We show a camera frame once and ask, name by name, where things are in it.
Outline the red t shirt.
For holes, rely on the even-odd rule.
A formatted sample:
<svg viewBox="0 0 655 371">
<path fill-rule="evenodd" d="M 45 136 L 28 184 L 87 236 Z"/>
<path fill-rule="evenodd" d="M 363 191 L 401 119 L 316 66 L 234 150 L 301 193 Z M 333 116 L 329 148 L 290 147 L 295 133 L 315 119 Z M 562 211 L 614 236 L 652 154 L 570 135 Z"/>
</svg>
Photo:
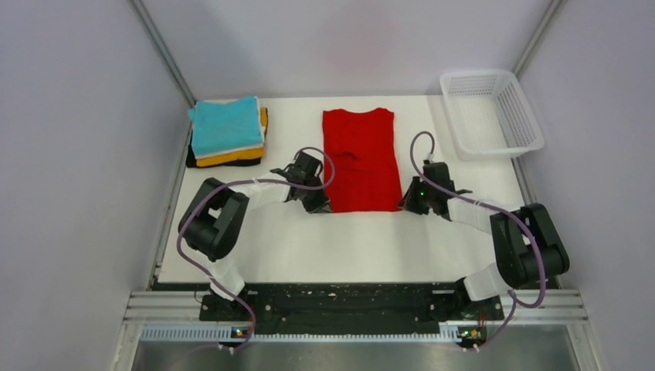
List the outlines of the red t shirt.
<svg viewBox="0 0 655 371">
<path fill-rule="evenodd" d="M 333 165 L 325 189 L 333 213 L 398 212 L 402 198 L 395 156 L 395 113 L 382 107 L 368 112 L 324 111 L 324 152 Z"/>
</svg>

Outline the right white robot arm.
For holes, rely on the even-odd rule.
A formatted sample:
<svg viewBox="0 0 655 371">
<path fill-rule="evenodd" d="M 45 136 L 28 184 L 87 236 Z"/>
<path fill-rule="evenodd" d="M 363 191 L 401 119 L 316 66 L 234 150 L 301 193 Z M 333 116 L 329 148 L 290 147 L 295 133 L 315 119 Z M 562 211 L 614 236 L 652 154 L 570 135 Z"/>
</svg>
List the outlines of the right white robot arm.
<svg viewBox="0 0 655 371">
<path fill-rule="evenodd" d="M 434 213 L 449 222 L 491 236 L 494 262 L 456 282 L 453 309 L 474 318 L 484 300 L 508 293 L 516 305 L 537 308 L 550 277 L 564 274 L 570 260 L 546 207 L 540 203 L 514 211 L 467 189 L 457 189 L 444 162 L 426 161 L 399 201 L 402 210 Z"/>
</svg>

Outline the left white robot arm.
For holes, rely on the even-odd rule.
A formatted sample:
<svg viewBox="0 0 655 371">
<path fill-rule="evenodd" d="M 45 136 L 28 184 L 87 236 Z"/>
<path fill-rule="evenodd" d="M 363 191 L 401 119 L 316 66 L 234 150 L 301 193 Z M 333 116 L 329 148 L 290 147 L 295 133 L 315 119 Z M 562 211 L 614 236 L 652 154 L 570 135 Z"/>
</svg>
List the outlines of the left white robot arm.
<svg viewBox="0 0 655 371">
<path fill-rule="evenodd" d="M 264 175 L 221 182 L 207 178 L 178 224 L 178 255 L 209 279 L 219 296 L 218 308 L 229 319 L 243 317 L 248 307 L 240 294 L 246 283 L 234 261 L 233 249 L 249 211 L 271 204 L 298 201 L 308 214 L 331 213 L 327 187 L 334 181 L 334 161 L 299 150 L 291 163 Z"/>
</svg>

